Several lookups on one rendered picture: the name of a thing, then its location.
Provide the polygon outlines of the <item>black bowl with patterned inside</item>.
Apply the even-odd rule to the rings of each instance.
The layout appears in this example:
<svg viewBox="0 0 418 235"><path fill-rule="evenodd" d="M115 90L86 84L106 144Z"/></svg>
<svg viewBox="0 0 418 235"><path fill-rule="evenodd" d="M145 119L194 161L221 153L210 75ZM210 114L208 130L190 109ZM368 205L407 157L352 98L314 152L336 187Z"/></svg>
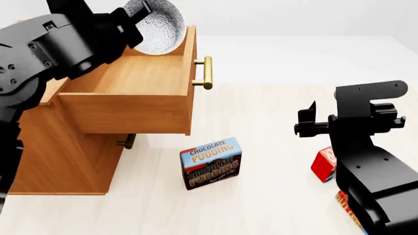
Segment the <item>black bowl with patterned inside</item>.
<svg viewBox="0 0 418 235"><path fill-rule="evenodd" d="M136 24L144 40L134 49L148 55L163 55L177 49L187 32L184 17L169 0L147 1L152 13ZM127 3L123 6L127 12Z"/></svg>

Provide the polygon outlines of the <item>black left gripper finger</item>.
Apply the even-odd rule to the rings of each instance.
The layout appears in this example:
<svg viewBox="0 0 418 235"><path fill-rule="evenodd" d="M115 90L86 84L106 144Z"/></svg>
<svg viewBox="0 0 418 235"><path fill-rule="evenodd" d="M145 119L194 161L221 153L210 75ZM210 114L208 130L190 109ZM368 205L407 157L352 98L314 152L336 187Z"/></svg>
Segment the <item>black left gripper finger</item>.
<svg viewBox="0 0 418 235"><path fill-rule="evenodd" d="M152 10L147 1L128 1L127 14L133 23L142 21L145 17L150 15Z"/></svg>

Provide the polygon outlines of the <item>orange butter box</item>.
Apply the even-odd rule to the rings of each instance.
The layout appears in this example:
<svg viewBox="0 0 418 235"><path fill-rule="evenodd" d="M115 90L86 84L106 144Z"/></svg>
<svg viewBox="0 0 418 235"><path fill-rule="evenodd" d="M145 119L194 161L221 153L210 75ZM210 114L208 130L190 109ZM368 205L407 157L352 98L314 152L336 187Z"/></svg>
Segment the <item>orange butter box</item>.
<svg viewBox="0 0 418 235"><path fill-rule="evenodd" d="M348 205L348 195L343 191L339 190L335 196L336 201L341 205L342 209L350 216L352 221L360 228L364 235L368 235L367 231L363 228L360 221L357 219L353 211Z"/></svg>

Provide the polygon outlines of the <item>chocolate pudding box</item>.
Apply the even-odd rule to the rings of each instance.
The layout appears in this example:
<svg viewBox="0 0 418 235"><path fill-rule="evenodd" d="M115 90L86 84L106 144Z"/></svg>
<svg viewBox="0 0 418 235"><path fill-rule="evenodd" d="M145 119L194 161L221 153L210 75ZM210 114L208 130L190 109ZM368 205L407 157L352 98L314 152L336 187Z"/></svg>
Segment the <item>chocolate pudding box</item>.
<svg viewBox="0 0 418 235"><path fill-rule="evenodd" d="M185 188L190 191L238 176L242 149L232 137L183 150L179 156Z"/></svg>

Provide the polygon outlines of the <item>red and white box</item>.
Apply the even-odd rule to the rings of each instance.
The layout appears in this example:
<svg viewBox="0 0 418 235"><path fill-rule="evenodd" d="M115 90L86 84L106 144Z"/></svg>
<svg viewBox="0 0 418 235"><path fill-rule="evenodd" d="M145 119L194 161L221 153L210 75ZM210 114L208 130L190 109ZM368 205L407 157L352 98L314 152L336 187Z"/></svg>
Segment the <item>red and white box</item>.
<svg viewBox="0 0 418 235"><path fill-rule="evenodd" d="M335 178L336 165L337 158L330 146L317 152L311 170L322 183L326 183Z"/></svg>

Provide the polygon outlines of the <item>wooden cabinet drawer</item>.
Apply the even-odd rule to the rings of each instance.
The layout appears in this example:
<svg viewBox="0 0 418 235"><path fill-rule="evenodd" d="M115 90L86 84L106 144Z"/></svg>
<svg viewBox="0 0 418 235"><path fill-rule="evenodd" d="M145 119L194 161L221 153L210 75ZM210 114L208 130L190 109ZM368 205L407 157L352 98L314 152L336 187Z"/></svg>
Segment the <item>wooden cabinet drawer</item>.
<svg viewBox="0 0 418 235"><path fill-rule="evenodd" d="M196 27L175 51L126 48L109 65L68 82L58 97L81 133L191 134Z"/></svg>

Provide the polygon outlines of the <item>wooden cabinet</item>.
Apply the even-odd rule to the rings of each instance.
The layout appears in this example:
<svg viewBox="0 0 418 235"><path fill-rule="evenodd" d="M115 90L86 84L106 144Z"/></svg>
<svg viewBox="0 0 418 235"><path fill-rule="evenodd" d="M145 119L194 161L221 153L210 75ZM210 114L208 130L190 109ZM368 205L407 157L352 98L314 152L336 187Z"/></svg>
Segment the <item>wooden cabinet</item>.
<svg viewBox="0 0 418 235"><path fill-rule="evenodd" d="M84 134L58 99L68 80L50 80L40 104L20 118L23 155L11 195L105 195L126 134Z"/></svg>

